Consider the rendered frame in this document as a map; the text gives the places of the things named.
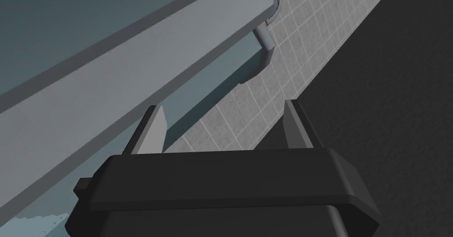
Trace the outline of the blue-grey appliance door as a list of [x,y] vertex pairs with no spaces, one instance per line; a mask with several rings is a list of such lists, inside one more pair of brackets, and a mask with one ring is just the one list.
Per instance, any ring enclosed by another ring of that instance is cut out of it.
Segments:
[[[47,70],[44,65],[21,65],[15,54],[21,50],[43,61],[42,51],[32,49],[39,43],[62,39],[73,24],[81,25],[81,21],[74,19],[75,13],[89,10],[90,1],[0,0],[0,94]],[[233,45],[160,104],[150,104],[161,105],[164,110],[167,132],[163,149],[177,141],[234,87],[261,70],[261,59],[269,61],[273,42],[263,26],[276,19],[280,0],[274,0],[273,5],[275,11],[247,38]],[[73,193],[76,182],[93,175],[110,156],[120,154],[143,115],[23,211],[0,225],[0,237],[69,237],[64,224],[77,201]]]

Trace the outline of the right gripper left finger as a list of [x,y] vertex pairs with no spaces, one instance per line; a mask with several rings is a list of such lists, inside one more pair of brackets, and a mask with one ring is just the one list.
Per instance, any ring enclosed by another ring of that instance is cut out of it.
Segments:
[[161,105],[151,105],[126,145],[123,155],[162,153],[167,121]]

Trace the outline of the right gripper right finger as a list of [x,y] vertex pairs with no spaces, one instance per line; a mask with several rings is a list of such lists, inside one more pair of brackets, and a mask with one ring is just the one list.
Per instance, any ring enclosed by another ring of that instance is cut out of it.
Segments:
[[284,103],[283,126],[290,149],[323,147],[300,102],[296,99],[288,99]]

